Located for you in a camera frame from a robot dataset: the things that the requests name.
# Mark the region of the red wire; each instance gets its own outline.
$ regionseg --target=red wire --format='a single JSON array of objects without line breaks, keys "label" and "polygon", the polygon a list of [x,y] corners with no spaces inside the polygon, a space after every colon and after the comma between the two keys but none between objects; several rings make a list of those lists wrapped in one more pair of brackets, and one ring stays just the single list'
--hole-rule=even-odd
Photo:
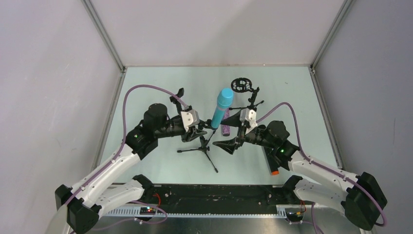
[{"label": "red wire", "polygon": [[161,205],[161,197],[159,196],[159,194],[155,194],[153,196],[158,198],[158,207],[159,207]]},{"label": "red wire", "polygon": [[301,201],[301,202],[300,202],[300,204],[301,204],[301,203],[302,203],[302,205],[304,206],[304,211],[303,211],[303,213],[304,213],[304,212],[306,212],[306,211],[307,211],[307,207],[305,206],[304,201]]}]

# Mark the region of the black tripod leg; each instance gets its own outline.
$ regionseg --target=black tripod leg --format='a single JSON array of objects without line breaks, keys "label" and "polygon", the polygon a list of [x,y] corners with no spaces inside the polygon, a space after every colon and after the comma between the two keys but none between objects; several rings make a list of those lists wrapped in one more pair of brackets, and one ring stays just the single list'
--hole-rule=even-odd
[{"label": "black tripod leg", "polygon": [[212,166],[215,169],[215,172],[218,173],[218,169],[215,167],[214,163],[212,162],[211,158],[209,157],[208,153],[204,151],[204,154],[206,155],[206,157],[209,159],[209,161],[211,162]]},{"label": "black tripod leg", "polygon": [[246,107],[236,107],[236,108],[232,108],[232,107],[229,107],[228,109],[230,110],[230,111],[232,111],[232,110],[242,110],[242,109],[245,109]]},{"label": "black tripod leg", "polygon": [[260,101],[259,103],[254,105],[254,108],[257,108],[258,105],[263,104],[263,103],[264,103],[264,100]]},{"label": "black tripod leg", "polygon": [[200,150],[200,149],[190,149],[190,150],[177,150],[176,152],[178,152],[178,153],[182,153],[182,152],[188,152],[188,151],[197,151],[197,150]]}]

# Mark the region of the microphone stand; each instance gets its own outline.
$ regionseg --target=microphone stand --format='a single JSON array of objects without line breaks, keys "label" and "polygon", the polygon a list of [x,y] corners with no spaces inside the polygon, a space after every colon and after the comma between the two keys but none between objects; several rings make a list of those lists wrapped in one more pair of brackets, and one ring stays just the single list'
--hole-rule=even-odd
[{"label": "microphone stand", "polygon": [[[202,122],[198,125],[198,128],[199,128],[200,130],[202,130],[202,129],[204,128],[204,125],[205,125],[205,123],[202,121]],[[189,152],[189,151],[201,151],[202,153],[204,153],[204,154],[206,155],[206,157],[208,158],[208,160],[211,162],[211,164],[212,164],[215,172],[218,173],[218,169],[215,167],[214,163],[212,162],[211,158],[210,158],[209,155],[208,155],[208,151],[209,151],[209,146],[208,146],[208,144],[209,144],[209,141],[211,140],[212,136],[215,134],[216,131],[217,131],[217,130],[214,130],[214,131],[212,132],[212,134],[211,134],[211,136],[209,137],[208,140],[206,140],[204,136],[200,136],[200,137],[199,137],[199,140],[200,140],[200,142],[201,142],[201,147],[198,147],[198,148],[196,148],[196,149],[189,149],[189,150],[177,150],[176,152],[177,152],[177,153],[183,153],[183,152]]]},{"label": "microphone stand", "polygon": [[260,90],[259,87],[257,87],[257,89],[250,88],[250,92],[252,92],[251,98],[248,98],[248,101],[250,102],[250,105],[248,105],[246,107],[236,107],[236,108],[229,107],[228,109],[230,111],[232,111],[232,110],[242,110],[242,109],[248,108],[250,110],[257,111],[257,106],[264,103],[264,100],[262,100],[259,103],[254,104],[255,99],[257,98],[257,94],[258,94],[259,90]]}]

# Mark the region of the pink cable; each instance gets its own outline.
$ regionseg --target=pink cable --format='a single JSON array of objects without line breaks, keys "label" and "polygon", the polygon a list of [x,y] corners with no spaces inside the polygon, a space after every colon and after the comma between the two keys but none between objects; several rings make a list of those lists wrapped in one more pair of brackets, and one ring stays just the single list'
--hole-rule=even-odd
[{"label": "pink cable", "polygon": [[[137,89],[137,88],[151,88],[151,89],[156,89],[159,91],[162,91],[164,93],[167,93],[169,95],[171,95],[172,97],[174,97],[175,99],[178,100],[178,102],[180,102],[183,106],[184,109],[186,109],[188,106],[186,105],[186,103],[184,103],[184,101],[182,101],[177,95],[171,93],[170,91],[163,89],[163,88],[159,88],[157,86],[153,86],[153,85],[148,85],[148,84],[139,84],[136,85],[132,88],[130,88],[126,94],[125,94],[125,98],[123,99],[123,107],[122,107],[122,120],[123,120],[123,138],[122,138],[122,143],[120,144],[120,148],[117,151],[117,153],[113,156],[112,160],[115,160],[119,157],[120,152],[123,150],[123,147],[125,146],[125,142],[126,142],[126,101],[128,99],[129,94]],[[111,161],[108,161],[108,163],[106,163],[102,168],[100,168],[93,176],[91,176],[88,180],[86,180],[70,197],[69,199],[67,199],[67,201],[65,202],[65,205],[69,204],[74,197],[76,197],[76,195],[78,193],[80,193],[80,191],[82,190],[82,187],[86,187],[91,181],[93,181],[98,175],[100,175],[105,169],[107,169],[110,165],[112,164]]]},{"label": "pink cable", "polygon": [[[303,223],[306,223],[306,224],[311,224],[311,225],[313,225],[313,223],[312,223],[312,222],[309,222],[309,221],[291,222],[288,218],[286,218],[286,220],[287,220],[289,223],[291,223],[291,224],[303,224]],[[319,231],[321,234],[324,234],[324,232],[322,231],[322,229],[321,229],[319,226],[316,225],[316,228],[318,229],[318,231]]]},{"label": "pink cable", "polygon": [[314,205],[315,203],[313,202],[313,204],[311,204],[311,223],[313,224],[314,227],[314,231],[317,232],[317,224],[316,224],[316,216],[314,215]]},{"label": "pink cable", "polygon": [[[291,106],[290,103],[288,103],[288,102],[281,102],[280,104],[276,105],[276,106],[275,106],[274,108],[272,108],[265,116],[263,116],[262,118],[258,119],[258,120],[257,120],[257,123],[263,121],[265,118],[267,118],[270,114],[272,114],[275,110],[277,110],[277,109],[278,109],[280,106],[282,106],[282,105],[287,105],[287,106],[290,108],[291,113],[293,114],[294,124],[295,124],[295,127],[296,127],[296,133],[297,133],[297,142],[298,142],[298,146],[299,146],[299,149],[300,149],[300,154],[305,158],[305,160],[307,160],[307,161],[310,162],[310,161],[311,161],[310,158],[304,153],[304,150],[302,149],[301,139],[300,139],[300,133],[299,133],[299,130],[298,130],[298,123],[297,123],[296,113],[294,112],[294,109],[293,109],[293,107]],[[341,173],[338,173],[338,172],[336,172],[336,171],[334,171],[334,170],[332,170],[332,169],[330,169],[330,168],[328,168],[328,167],[326,167],[326,166],[324,166],[324,165],[321,165],[321,164],[319,164],[319,163],[317,163],[317,162],[315,162],[315,161],[313,161],[312,163],[313,163],[314,165],[316,165],[316,166],[318,166],[318,167],[320,167],[320,168],[328,171],[328,172],[331,172],[331,173],[333,173],[333,174],[335,174],[335,175],[343,178],[343,179],[345,178],[345,175],[343,175],[343,174],[341,174]],[[373,196],[372,196],[368,191],[366,191],[363,187],[361,187],[359,184],[357,184],[355,181],[353,181],[352,179],[346,178],[346,180],[349,181],[349,182],[350,182],[351,184],[353,184],[354,186],[356,186],[358,189],[360,189],[363,193],[365,193],[365,194],[367,195],[367,197],[368,197],[368,198],[373,202],[373,204],[376,206],[376,208],[378,209],[378,211],[380,212],[380,215],[381,215],[381,217],[382,217],[382,219],[383,219],[383,223],[375,223],[375,224],[376,224],[377,226],[380,226],[380,227],[386,226],[386,225],[387,225],[387,217],[386,217],[386,215],[384,214],[384,212],[383,212],[382,208],[380,207],[380,205],[379,205],[379,204],[377,203],[377,201],[373,198]]]}]

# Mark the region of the metal frame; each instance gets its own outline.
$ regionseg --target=metal frame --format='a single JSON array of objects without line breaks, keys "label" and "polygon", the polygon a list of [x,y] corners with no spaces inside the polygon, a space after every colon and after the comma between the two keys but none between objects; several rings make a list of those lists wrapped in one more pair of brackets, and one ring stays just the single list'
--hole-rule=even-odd
[{"label": "metal frame", "polygon": [[113,121],[113,116],[115,114],[116,105],[117,105],[117,102],[118,102],[119,97],[120,97],[120,91],[122,90],[123,81],[125,80],[126,71],[127,71],[127,69],[125,69],[124,72],[122,72],[120,74],[119,82],[116,85],[116,91],[115,91],[115,94],[113,96],[113,101],[112,101],[112,104],[111,104],[111,108],[109,110],[108,117],[106,118],[105,128],[103,129],[102,137],[100,138],[100,141],[99,141],[99,149],[97,151],[96,157],[93,160],[91,171],[93,171],[93,169],[98,167],[98,165],[100,164],[100,160],[102,159],[103,151],[105,149],[106,140],[108,139],[109,130],[111,128],[111,124],[112,124],[112,121]]},{"label": "metal frame", "polygon": [[347,14],[350,11],[351,6],[356,0],[345,0],[343,2],[343,5],[341,5],[340,10],[338,11],[338,14],[336,18],[333,21],[333,24],[331,25],[330,29],[328,30],[327,35],[324,38],[324,41],[321,44],[321,47],[316,53],[316,56],[314,57],[313,62],[311,63],[311,68],[317,67],[321,57],[323,56],[325,50],[327,49],[328,45],[331,43],[334,35],[338,31],[339,27],[341,26],[341,23],[343,22],[344,18],[347,16]]},{"label": "metal frame", "polygon": [[100,36],[102,37],[103,43],[105,43],[106,47],[108,48],[112,58],[115,60],[116,65],[118,66],[120,72],[125,72],[125,66],[123,65],[122,61],[120,60],[119,54],[117,53],[115,46],[113,45],[111,38],[109,37],[108,33],[106,32],[105,27],[103,26],[102,21],[100,20],[99,15],[96,12],[91,0],[82,0],[83,5],[85,6],[86,11],[89,13],[93,24],[96,26],[96,29]]},{"label": "metal frame", "polygon": [[[323,97],[323,94],[320,90],[320,86],[318,83],[318,79],[317,79],[317,75],[315,72],[315,68],[317,67],[319,61],[321,60],[322,56],[324,55],[326,49],[328,48],[328,46],[330,45],[332,39],[334,38],[335,34],[337,33],[339,27],[341,26],[343,20],[345,19],[345,17],[347,16],[347,14],[350,11],[351,6],[354,4],[355,0],[345,0],[343,5],[341,6],[336,18],[334,19],[334,22],[332,24],[332,26],[330,27],[325,39],[323,40],[321,47],[318,49],[316,56],[313,59],[313,62],[311,63],[311,65],[309,66],[309,72],[311,75],[311,79],[314,85],[314,89],[316,91],[316,95],[317,95],[317,99],[319,101],[319,105],[321,108],[321,112],[324,118],[324,122],[327,128],[327,133],[329,135],[330,138],[330,143],[331,146],[333,147],[333,152],[336,158],[336,162],[339,168],[343,167],[343,163],[342,163],[342,159],[341,159],[341,155],[340,155],[340,151],[337,145],[337,140],[334,134],[334,130],[331,124],[331,119],[330,119],[330,115],[327,109],[327,106],[325,104],[325,100]],[[102,137],[100,139],[100,143],[99,143],[99,149],[98,149],[98,153],[94,159],[93,162],[93,166],[92,166],[92,170],[94,168],[96,168],[99,165],[99,162],[102,158],[103,155],[103,151],[104,151],[104,146],[106,144],[106,140],[109,134],[109,129],[113,120],[113,116],[116,110],[116,105],[117,102],[119,100],[120,97],[120,91],[122,89],[122,85],[123,82],[125,80],[125,75],[126,75],[126,71],[127,68],[125,67],[125,65],[122,63],[122,60],[120,59],[120,56],[118,54],[118,52],[116,51],[115,46],[112,43],[112,40],[109,37],[109,34],[107,33],[95,7],[92,4],[91,0],[82,0],[82,3],[86,9],[86,11],[88,12],[89,16],[91,17],[92,22],[94,23],[98,33],[100,34],[100,36],[102,37],[103,42],[105,43],[106,47],[108,48],[113,60],[115,61],[118,69],[120,70],[121,74],[119,77],[119,82],[116,86],[116,92],[114,94],[113,97],[113,101],[111,104],[111,108],[109,111],[109,114],[107,116],[106,119],[106,123],[105,123],[105,128],[103,129],[102,132]],[[280,207],[286,207],[286,208],[294,208],[296,207],[296,205],[287,205],[287,206],[280,206]],[[361,234],[375,234],[375,228],[373,228],[373,230],[371,232],[365,231],[360,229],[360,233]]]},{"label": "metal frame", "polygon": [[[315,209],[318,225],[328,234],[360,234],[360,231],[342,217],[341,213],[331,209]],[[97,228],[112,225],[125,217],[102,217]],[[311,221],[306,214],[305,221]],[[163,225],[139,225],[138,222],[124,222],[117,227],[90,234],[135,234],[135,233],[180,233],[180,234],[314,234],[309,224],[289,225],[281,218],[171,218]]]},{"label": "metal frame", "polygon": [[340,150],[337,145],[336,135],[334,134],[333,125],[331,124],[330,114],[328,112],[327,106],[325,104],[324,96],[321,92],[319,82],[317,80],[315,71],[312,70],[310,67],[308,71],[311,75],[311,80],[313,81],[314,90],[316,91],[317,99],[319,100],[319,105],[321,109],[321,114],[324,119],[325,127],[327,128],[328,137],[330,139],[331,147],[333,148],[334,157],[336,158],[336,163],[338,168],[343,168],[343,160],[341,158]]},{"label": "metal frame", "polygon": [[[104,216],[106,217],[165,217],[164,214],[156,212],[155,215],[152,214],[140,214],[139,205],[125,205],[119,206],[109,212]],[[168,218],[287,218],[285,208],[280,208],[277,206],[277,214],[175,214],[168,213]]]}]

